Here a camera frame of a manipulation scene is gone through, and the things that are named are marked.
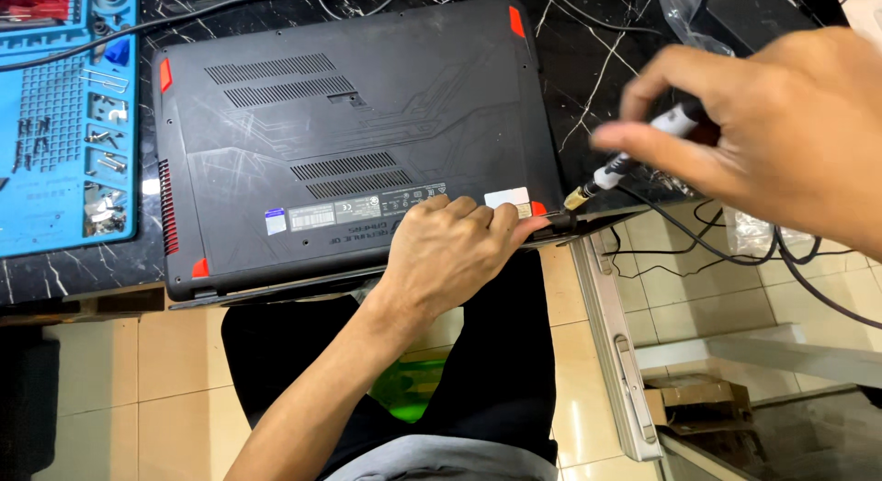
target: left hand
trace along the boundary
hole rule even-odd
[[[389,264],[371,295],[430,324],[475,295],[531,233],[549,224],[545,217],[519,221],[512,204],[491,209],[469,197],[451,202],[435,196],[401,220]]]

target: cardboard box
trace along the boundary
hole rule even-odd
[[[649,379],[645,385],[653,424],[677,434],[751,428],[751,398],[745,386],[707,374]]]

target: laptop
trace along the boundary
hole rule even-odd
[[[170,298],[382,266],[442,193],[561,210],[530,31],[474,0],[161,49]]]

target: plastic bag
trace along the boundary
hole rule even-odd
[[[722,206],[723,218],[726,220],[726,237],[729,239],[729,251],[741,255],[762,257],[772,246],[772,225],[747,213]],[[814,242],[815,238],[808,233],[801,233],[789,227],[782,227],[780,235],[788,247],[800,242]]]
[[[665,20],[670,28],[674,30],[678,38],[684,45],[698,47],[708,52],[722,54],[723,56],[733,56],[732,49],[719,40],[694,32],[689,27],[689,23],[695,16],[695,12],[699,9],[702,0],[659,0],[661,10],[665,13]]]

